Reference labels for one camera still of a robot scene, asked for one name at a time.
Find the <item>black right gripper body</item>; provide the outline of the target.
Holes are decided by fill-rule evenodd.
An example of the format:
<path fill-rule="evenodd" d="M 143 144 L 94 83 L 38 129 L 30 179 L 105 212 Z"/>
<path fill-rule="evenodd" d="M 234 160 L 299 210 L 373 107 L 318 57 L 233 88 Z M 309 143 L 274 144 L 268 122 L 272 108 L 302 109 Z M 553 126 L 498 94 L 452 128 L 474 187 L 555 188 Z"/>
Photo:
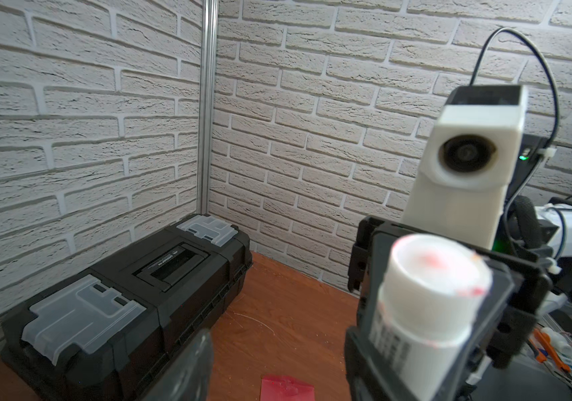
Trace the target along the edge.
<path fill-rule="evenodd" d="M 521 351 L 551 286 L 528 260 L 365 217 L 349 264 L 352 399 L 462 399 Z"/>

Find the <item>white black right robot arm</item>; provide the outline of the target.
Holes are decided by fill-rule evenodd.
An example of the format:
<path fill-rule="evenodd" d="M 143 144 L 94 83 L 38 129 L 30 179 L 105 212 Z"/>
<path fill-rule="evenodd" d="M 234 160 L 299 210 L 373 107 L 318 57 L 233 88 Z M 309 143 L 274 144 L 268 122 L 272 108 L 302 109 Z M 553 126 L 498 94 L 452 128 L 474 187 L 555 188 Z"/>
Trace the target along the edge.
<path fill-rule="evenodd" d="M 517 145 L 517 152 L 511 147 Z M 489 267 L 492 286 L 477 307 L 466 341 L 434 393 L 437 400 L 461 400 L 489 394 L 492 387 L 501 399 L 524 399 L 529 369 L 514 369 L 511 362 L 529 346 L 536 326 L 537 309 L 553 290 L 554 263 L 562 270 L 572 266 L 572 205 L 558 202 L 533 207 L 517 196 L 501 199 L 496 231 L 503 233 L 516 219 L 519 235 L 514 255 L 489 247 L 477 247 L 481 223 L 491 216 L 485 194 L 503 189 L 515 194 L 514 185 L 501 179 L 502 160 L 515 171 L 532 170 L 543 156 L 543 140 L 529 135 L 515 141 L 506 136 L 464 132 L 433 140 L 423 158 L 432 170 L 451 176 L 434 181 L 422 210 L 431 224 L 444 223 L 442 235 L 475 251 Z M 360 292 L 357 323 L 349 328 L 344 344 L 347 380 L 354 400 L 411 400 L 414 394 L 402 376 L 386 366 L 392 356 L 404 357 L 409 347 L 397 339 L 386 340 L 381 349 L 372 343 L 371 327 L 377 312 L 377 296 L 384 285 L 389 254 L 399 239 L 421 234 L 414 223 L 400 224 L 368 216 L 359 223 L 349 264 L 349 288 Z"/>

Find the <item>white glue stick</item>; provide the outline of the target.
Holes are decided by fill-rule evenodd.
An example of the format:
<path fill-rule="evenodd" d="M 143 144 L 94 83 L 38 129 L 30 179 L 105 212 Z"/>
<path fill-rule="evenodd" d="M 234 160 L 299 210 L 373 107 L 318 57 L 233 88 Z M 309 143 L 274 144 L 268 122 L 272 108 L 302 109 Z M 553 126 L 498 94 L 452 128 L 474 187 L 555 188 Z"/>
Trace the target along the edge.
<path fill-rule="evenodd" d="M 438 393 L 492 282 L 484 258 L 458 242 L 413 234 L 392 245 L 369 341 L 416 399 Z"/>

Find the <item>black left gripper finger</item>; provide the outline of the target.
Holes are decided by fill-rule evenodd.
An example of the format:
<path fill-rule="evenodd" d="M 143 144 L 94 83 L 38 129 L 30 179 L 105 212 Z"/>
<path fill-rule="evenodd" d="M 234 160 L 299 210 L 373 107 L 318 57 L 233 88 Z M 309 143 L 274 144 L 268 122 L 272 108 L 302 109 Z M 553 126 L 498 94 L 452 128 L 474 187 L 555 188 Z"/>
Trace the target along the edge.
<path fill-rule="evenodd" d="M 206 400 L 212 369 L 212 336 L 202 329 L 163 369 L 142 400 Z"/>

